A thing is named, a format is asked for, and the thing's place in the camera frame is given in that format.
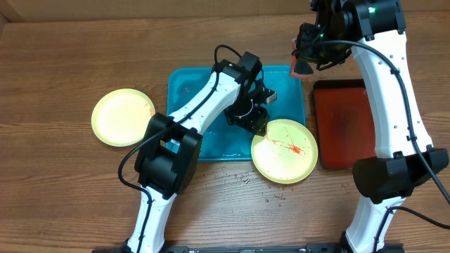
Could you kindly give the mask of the yellow-green plate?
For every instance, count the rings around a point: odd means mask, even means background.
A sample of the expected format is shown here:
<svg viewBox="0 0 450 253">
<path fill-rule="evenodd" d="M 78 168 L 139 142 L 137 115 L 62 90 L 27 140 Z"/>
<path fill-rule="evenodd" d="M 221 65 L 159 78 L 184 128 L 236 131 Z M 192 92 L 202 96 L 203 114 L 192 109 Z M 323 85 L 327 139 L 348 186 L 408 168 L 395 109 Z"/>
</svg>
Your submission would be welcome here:
<svg viewBox="0 0 450 253">
<path fill-rule="evenodd" d="M 270 181 L 291 184 L 314 170 L 319 149 L 312 133 L 290 119 L 270 121 L 264 136 L 255 136 L 251 156 L 257 170 Z"/>
<path fill-rule="evenodd" d="M 155 106 L 146 94 L 136 89 L 118 89 L 97 102 L 91 127 L 103 143 L 126 147 L 143 140 L 154 114 Z"/>
</svg>

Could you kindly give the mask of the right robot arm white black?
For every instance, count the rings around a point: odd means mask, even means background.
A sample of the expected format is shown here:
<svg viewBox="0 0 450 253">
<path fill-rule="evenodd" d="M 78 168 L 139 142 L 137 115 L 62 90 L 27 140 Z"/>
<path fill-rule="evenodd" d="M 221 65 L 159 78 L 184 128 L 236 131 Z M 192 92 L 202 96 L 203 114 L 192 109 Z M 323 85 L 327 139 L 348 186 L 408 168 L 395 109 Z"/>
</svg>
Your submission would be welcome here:
<svg viewBox="0 0 450 253">
<path fill-rule="evenodd" d="M 384 237 L 414 189 L 449 164 L 435 148 L 416 104 L 406 59 L 406 21 L 399 0 L 312 0 L 314 24 L 300 26 L 292 51 L 307 70 L 353 57 L 362 73 L 375 127 L 375 157 L 357 160 L 356 213 L 335 252 L 402 252 Z"/>
</svg>

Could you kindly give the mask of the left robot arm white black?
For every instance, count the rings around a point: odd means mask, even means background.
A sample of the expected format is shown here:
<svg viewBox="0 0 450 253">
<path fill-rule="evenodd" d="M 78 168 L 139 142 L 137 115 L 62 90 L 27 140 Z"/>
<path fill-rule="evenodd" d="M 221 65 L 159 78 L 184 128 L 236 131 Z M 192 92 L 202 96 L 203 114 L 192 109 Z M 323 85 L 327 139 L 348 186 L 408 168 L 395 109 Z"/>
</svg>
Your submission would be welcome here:
<svg viewBox="0 0 450 253">
<path fill-rule="evenodd" d="M 215 61 L 204 87 L 182 108 L 166 116 L 155 113 L 141 144 L 120 162 L 136 156 L 138 184 L 120 181 L 141 193 L 133 235 L 118 252 L 159 252 L 174 199 L 191 181 L 196 170 L 203 134 L 224 113 L 230 125 L 265 136 L 269 114 L 265 109 L 276 92 L 265 87 L 259 57 L 245 52 L 237 63 Z"/>
</svg>

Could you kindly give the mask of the red sponge with dark scourer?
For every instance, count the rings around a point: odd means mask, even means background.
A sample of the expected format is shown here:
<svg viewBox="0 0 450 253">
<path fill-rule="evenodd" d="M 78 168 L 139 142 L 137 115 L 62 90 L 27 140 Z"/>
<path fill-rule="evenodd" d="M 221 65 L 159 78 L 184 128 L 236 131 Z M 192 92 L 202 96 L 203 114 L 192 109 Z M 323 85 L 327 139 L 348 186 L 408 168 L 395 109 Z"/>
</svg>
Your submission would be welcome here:
<svg viewBox="0 0 450 253">
<path fill-rule="evenodd" d="M 299 38 L 293 39 L 292 49 L 295 51 L 301 46 L 309 45 L 309 42 L 300 42 Z M 296 79 L 308 79 L 313 75 L 314 71 L 310 67 L 308 62 L 298 60 L 295 56 L 292 57 L 290 65 L 290 76 Z"/>
</svg>

